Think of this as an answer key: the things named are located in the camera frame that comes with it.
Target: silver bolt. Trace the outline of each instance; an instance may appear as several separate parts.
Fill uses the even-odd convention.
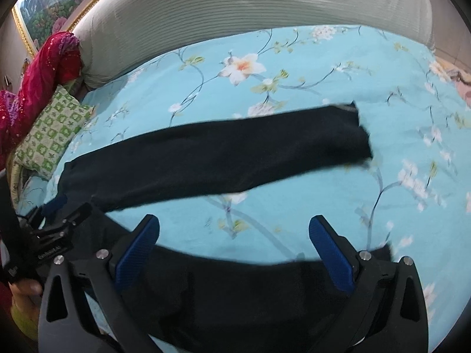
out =
[[[414,261],[412,260],[411,257],[409,257],[409,256],[404,256],[404,264],[405,264],[405,265],[412,265],[412,264],[414,264]]]
[[[109,254],[110,253],[107,249],[101,249],[100,251],[97,252],[96,256],[97,256],[98,259],[103,260],[103,259],[106,259]]]
[[[60,265],[64,262],[64,257],[60,254],[59,256],[54,257],[54,264]]]
[[[364,261],[368,261],[371,259],[371,253],[369,253],[368,251],[361,251],[359,255],[360,259]]]

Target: headboard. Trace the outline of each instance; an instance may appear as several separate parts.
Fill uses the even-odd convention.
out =
[[[433,48],[429,0],[99,0],[74,33],[85,82],[97,88],[187,44],[319,24],[368,25]]]

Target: orange flower center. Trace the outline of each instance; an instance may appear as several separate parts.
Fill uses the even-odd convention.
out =
[[[237,70],[244,71],[250,67],[250,61],[242,61],[237,64]]]

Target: light blue floral bed sheet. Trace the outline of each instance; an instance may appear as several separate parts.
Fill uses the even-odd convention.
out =
[[[363,26],[283,28],[154,58],[87,95],[96,116],[68,147],[45,201],[55,196],[65,162],[138,134],[351,101],[371,135],[369,167],[109,216],[132,230],[155,214],[162,246],[272,264],[317,259],[308,223],[323,214],[358,250],[388,242],[396,260],[415,260],[432,350],[471,296],[471,112],[434,55],[414,41]]]

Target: green checkered pillow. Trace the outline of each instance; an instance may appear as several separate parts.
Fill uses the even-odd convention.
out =
[[[92,106],[81,106],[59,85],[52,101],[17,147],[16,160],[22,166],[37,171],[39,176],[50,179],[70,141],[90,119],[92,112]]]

